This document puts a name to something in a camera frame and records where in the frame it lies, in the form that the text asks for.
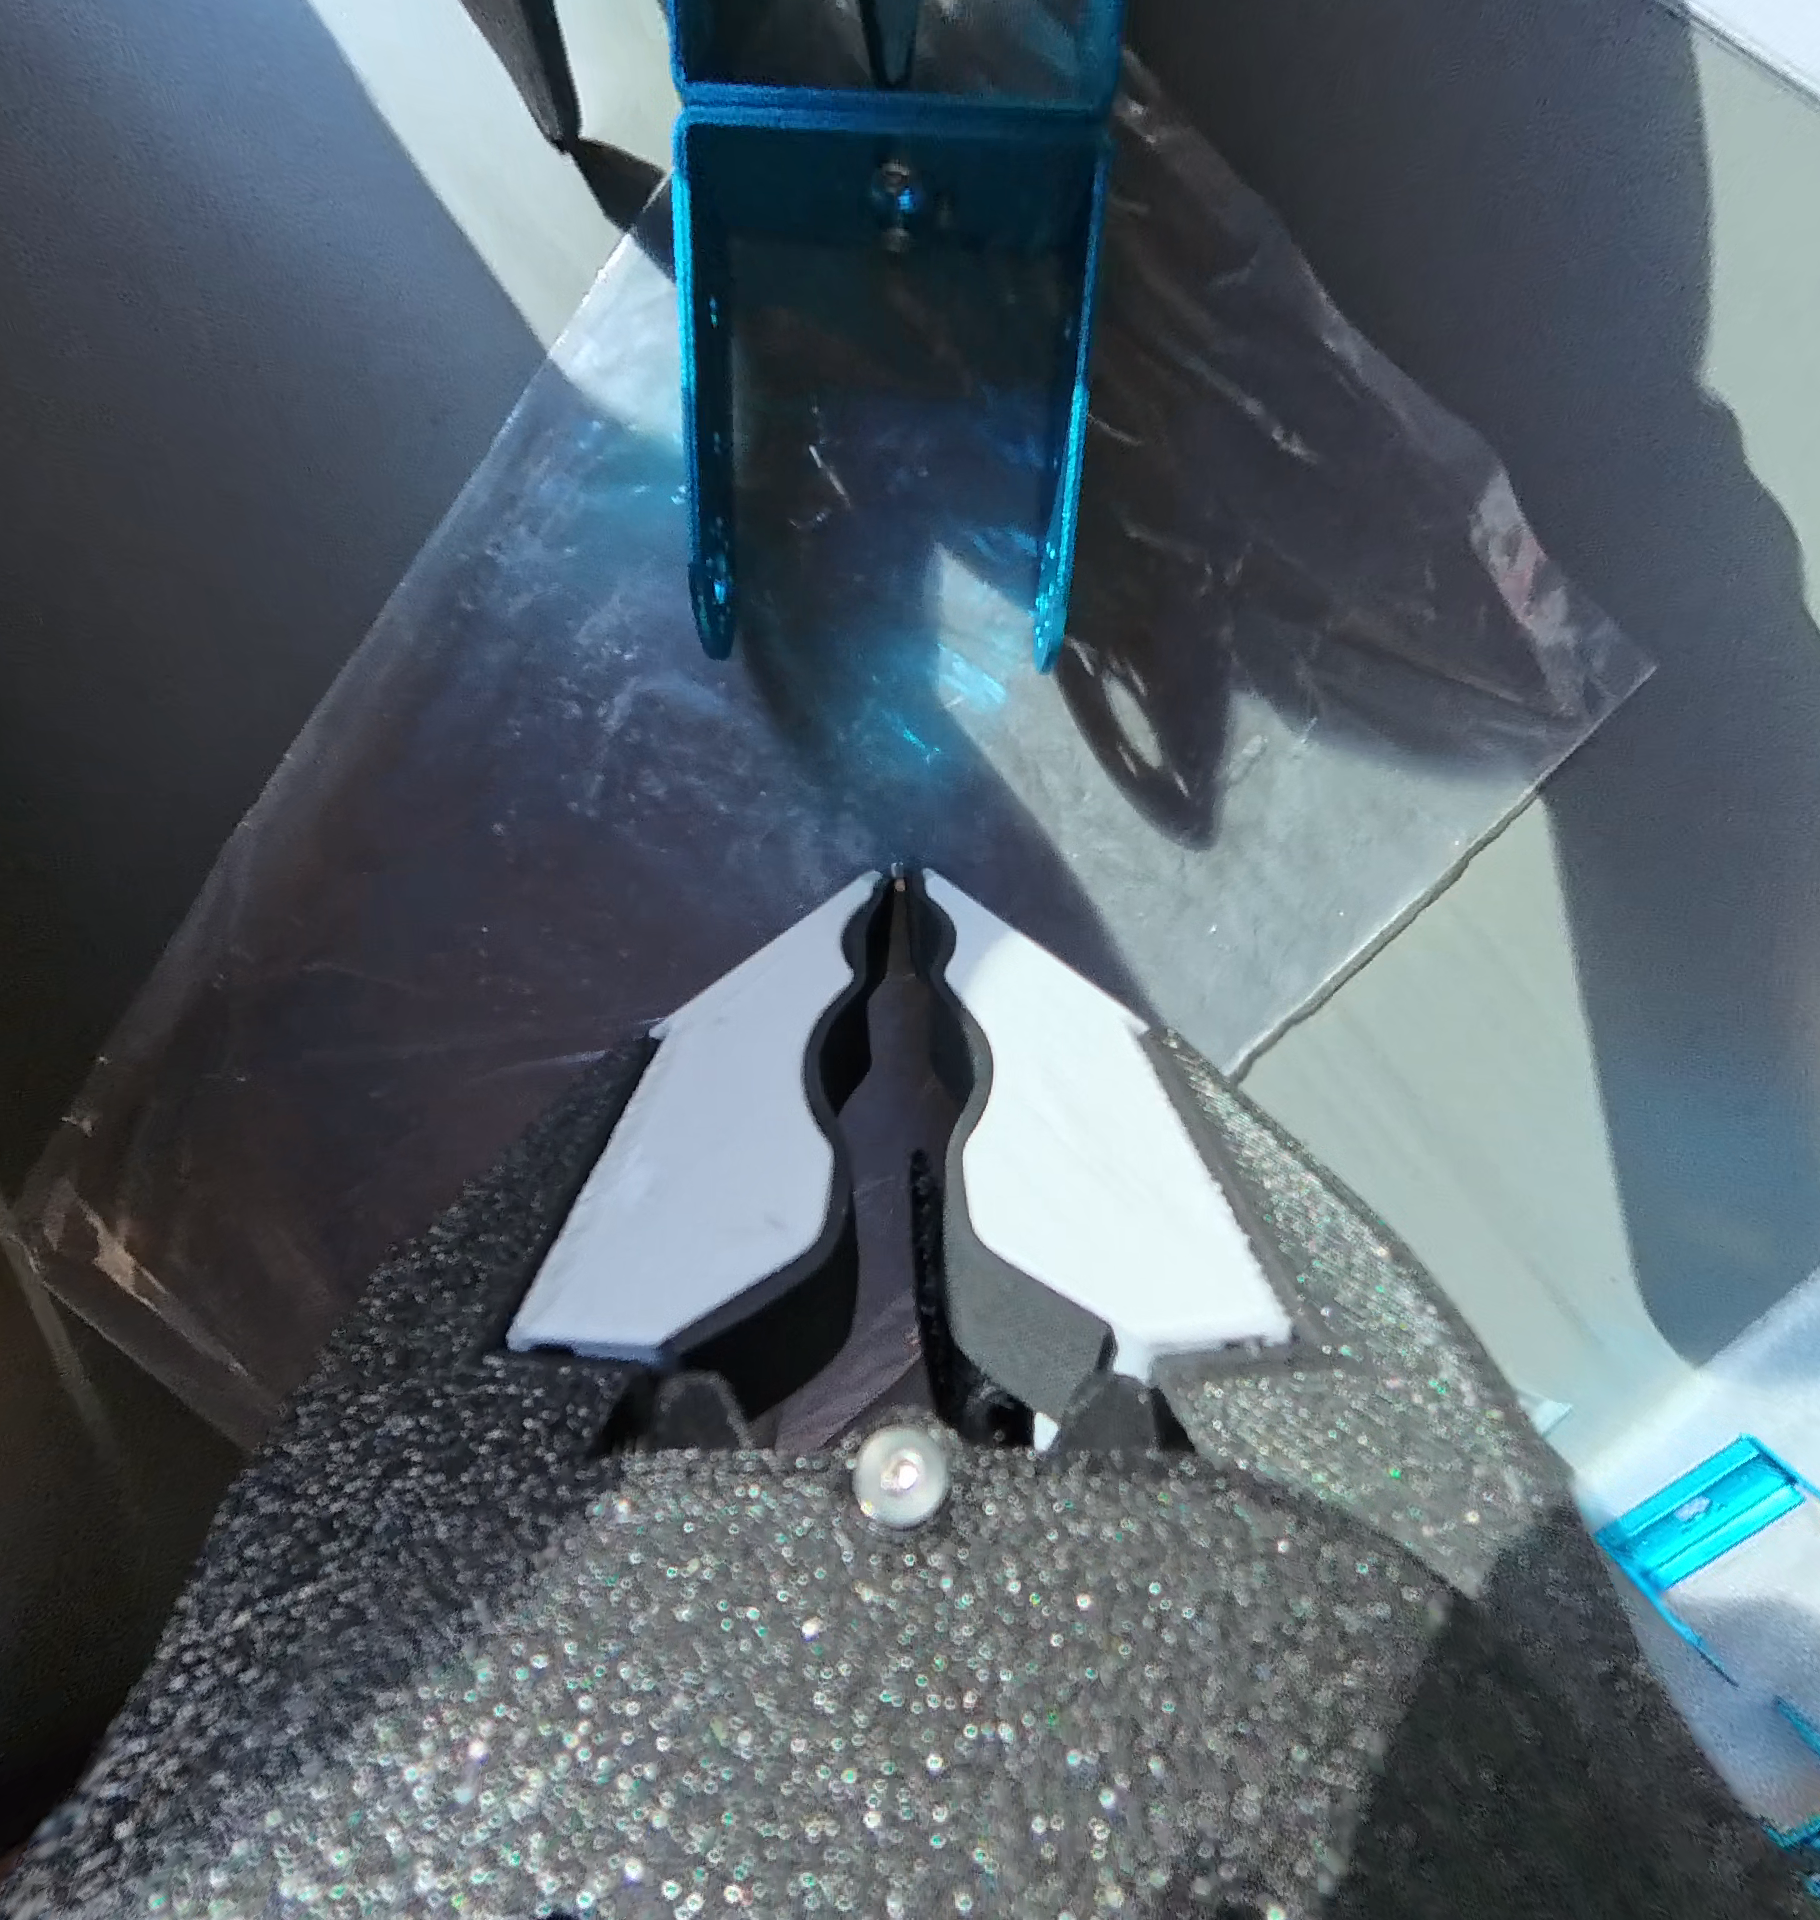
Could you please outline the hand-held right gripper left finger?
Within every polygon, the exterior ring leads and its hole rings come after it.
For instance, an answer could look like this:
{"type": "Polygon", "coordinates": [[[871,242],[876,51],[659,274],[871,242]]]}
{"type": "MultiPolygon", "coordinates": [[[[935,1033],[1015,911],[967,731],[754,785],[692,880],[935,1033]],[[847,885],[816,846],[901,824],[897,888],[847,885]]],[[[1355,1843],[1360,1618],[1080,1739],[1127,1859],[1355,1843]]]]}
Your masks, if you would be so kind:
{"type": "Polygon", "coordinates": [[[823,1067],[888,898],[859,874],[665,1015],[506,1325],[521,1357],[688,1359],[833,1250],[847,1165],[823,1067]]]}

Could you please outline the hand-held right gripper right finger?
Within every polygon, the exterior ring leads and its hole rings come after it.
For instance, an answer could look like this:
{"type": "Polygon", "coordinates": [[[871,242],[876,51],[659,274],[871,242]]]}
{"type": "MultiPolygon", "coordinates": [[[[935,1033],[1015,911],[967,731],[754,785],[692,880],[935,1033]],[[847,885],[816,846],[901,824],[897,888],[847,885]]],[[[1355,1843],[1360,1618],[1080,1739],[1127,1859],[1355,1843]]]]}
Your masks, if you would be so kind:
{"type": "Polygon", "coordinates": [[[1200,1116],[1148,1022],[958,885],[916,888],[924,963],[962,1036],[945,1294],[995,1384],[1080,1384],[1285,1349],[1296,1336],[1200,1116]]]}

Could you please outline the large clear plastic bag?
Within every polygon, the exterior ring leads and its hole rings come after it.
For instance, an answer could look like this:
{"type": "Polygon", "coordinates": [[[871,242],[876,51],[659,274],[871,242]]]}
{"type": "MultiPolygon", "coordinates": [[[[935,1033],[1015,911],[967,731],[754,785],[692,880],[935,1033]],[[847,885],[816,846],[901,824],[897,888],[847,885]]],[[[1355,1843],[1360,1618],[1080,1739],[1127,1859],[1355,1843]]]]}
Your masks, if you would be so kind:
{"type": "Polygon", "coordinates": [[[1056,262],[731,242],[711,661],[672,183],[614,244],[21,1199],[48,1294],[226,1439],[600,1053],[864,868],[1240,1072],[1645,681],[1134,60],[1111,140],[1051,675],[1056,262]]]}

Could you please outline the white foam tray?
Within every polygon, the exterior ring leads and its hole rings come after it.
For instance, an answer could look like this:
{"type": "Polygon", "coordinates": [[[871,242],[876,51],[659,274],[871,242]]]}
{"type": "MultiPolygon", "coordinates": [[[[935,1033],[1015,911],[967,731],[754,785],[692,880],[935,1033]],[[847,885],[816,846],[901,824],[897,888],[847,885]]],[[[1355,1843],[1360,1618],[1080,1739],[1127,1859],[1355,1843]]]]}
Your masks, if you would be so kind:
{"type": "MultiPolygon", "coordinates": [[[[1591,1540],[1741,1433],[1820,1492],[1820,1272],[1637,1401],[1520,1391],[1520,1411],[1567,1461],[1591,1540]]],[[[1820,1905],[1820,1502],[1668,1597],[1609,1556],[1602,1571],[1694,1745],[1820,1905]]]]}

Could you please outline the blue metal bracket assembly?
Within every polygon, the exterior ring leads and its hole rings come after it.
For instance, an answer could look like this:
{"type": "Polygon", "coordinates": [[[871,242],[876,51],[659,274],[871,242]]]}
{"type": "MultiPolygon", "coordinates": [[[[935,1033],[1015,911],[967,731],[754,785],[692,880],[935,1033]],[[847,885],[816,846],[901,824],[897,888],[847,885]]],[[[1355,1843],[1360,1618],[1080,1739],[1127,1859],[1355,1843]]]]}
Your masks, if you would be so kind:
{"type": "Polygon", "coordinates": [[[918,65],[918,91],[811,78],[796,60],[777,77],[768,21],[774,6],[670,6],[684,573],[704,654],[728,661],[734,645],[731,242],[876,259],[935,244],[1059,266],[1056,489],[1034,586],[1034,667],[1051,675],[1067,635],[1127,6],[1041,19],[1024,77],[967,87],[918,65]]]}

